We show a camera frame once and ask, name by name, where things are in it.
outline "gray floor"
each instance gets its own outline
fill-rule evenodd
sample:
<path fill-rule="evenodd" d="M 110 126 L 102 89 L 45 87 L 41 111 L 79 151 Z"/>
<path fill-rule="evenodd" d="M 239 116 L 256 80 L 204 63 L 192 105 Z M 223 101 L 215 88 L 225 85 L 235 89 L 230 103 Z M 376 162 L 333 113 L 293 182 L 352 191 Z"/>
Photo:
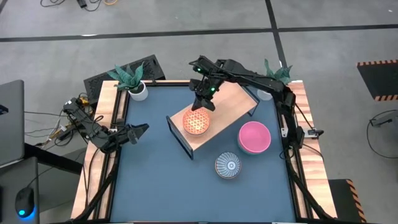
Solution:
<path fill-rule="evenodd" d="M 279 27 L 398 23 L 395 0 L 272 0 L 272 5 Z M 120 0 L 113 6 L 102 4 L 92 13 L 80 10 L 72 0 L 53 8 L 40 7 L 39 0 L 8 0 L 0 13 L 0 38 L 270 26 L 262 0 Z M 325 130 L 320 144 L 328 177 L 354 181 L 369 222 L 396 223 L 398 161 L 370 151 L 366 125 L 373 115 L 397 108 L 397 103 L 373 101 L 356 63 L 398 58 L 398 30 L 280 36 L 287 63 L 293 65 L 292 78 L 304 80 L 315 124 Z M 123 65 L 150 54 L 156 54 L 167 79 L 194 77 L 187 62 L 200 54 L 213 60 L 233 58 L 258 72 L 264 71 L 264 57 L 272 68 L 279 66 L 270 33 L 2 42 L 0 49 L 0 83 L 23 79 L 25 110 L 50 113 L 59 113 L 64 102 L 83 92 L 85 78 L 109 70 L 115 63 Z M 56 121 L 29 114 L 25 129 L 49 128 Z M 379 152 L 398 156 L 395 127 L 388 124 L 371 129 L 369 135 Z M 26 138 L 29 143 L 42 140 Z M 83 147 L 75 138 L 73 144 L 53 150 L 67 154 Z M 40 180 L 48 189 L 52 187 L 53 194 L 60 185 L 55 179 L 58 174 Z M 73 199 L 78 177 L 63 177 L 70 179 L 62 184 L 69 196 L 58 198 L 57 203 L 66 203 L 42 212 L 42 223 L 69 217 L 73 203 L 68 201 Z"/>

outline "orange patterned ball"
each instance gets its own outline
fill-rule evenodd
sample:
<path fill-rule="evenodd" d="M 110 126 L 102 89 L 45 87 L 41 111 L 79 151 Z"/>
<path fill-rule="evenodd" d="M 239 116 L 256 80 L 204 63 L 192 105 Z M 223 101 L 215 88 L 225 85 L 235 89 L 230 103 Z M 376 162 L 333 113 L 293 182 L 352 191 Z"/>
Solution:
<path fill-rule="evenodd" d="M 182 124 L 190 134 L 203 134 L 210 126 L 210 117 L 203 108 L 195 111 L 188 109 L 182 118 Z"/>

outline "blue patterned bowl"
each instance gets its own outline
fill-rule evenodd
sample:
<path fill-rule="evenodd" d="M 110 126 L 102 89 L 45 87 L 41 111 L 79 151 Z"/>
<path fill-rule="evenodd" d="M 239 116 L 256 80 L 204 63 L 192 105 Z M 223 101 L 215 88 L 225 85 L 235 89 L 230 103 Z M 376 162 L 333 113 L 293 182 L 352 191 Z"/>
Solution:
<path fill-rule="evenodd" d="M 216 160 L 216 172 L 225 179 L 232 179 L 241 171 L 241 160 L 232 152 L 222 153 Z"/>

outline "computer mouse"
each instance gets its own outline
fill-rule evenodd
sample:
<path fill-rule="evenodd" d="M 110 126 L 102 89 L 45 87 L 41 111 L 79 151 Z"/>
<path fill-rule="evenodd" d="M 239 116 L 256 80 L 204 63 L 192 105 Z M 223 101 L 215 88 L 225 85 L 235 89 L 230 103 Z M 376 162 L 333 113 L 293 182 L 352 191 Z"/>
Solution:
<path fill-rule="evenodd" d="M 21 218 L 28 217 L 34 210 L 34 192 L 30 187 L 20 190 L 15 198 L 15 211 Z"/>

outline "green succulent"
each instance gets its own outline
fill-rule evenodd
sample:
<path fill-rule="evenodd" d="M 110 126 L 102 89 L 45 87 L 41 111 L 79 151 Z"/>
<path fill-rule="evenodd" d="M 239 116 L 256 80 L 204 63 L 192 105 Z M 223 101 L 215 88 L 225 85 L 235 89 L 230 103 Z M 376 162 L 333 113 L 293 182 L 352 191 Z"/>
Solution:
<path fill-rule="evenodd" d="M 120 66 L 115 65 L 116 72 L 109 71 L 107 74 L 113 79 L 119 81 L 120 84 L 115 85 L 119 90 L 137 90 L 140 85 L 141 78 L 144 74 L 144 62 L 136 69 L 134 73 L 130 65 L 126 66 L 124 71 Z"/>
<path fill-rule="evenodd" d="M 291 82 L 289 72 L 293 65 L 291 65 L 287 68 L 282 67 L 275 73 L 269 68 L 267 59 L 264 59 L 264 65 L 266 66 L 266 76 L 275 78 L 276 80 L 283 82 L 285 85 L 287 85 Z"/>

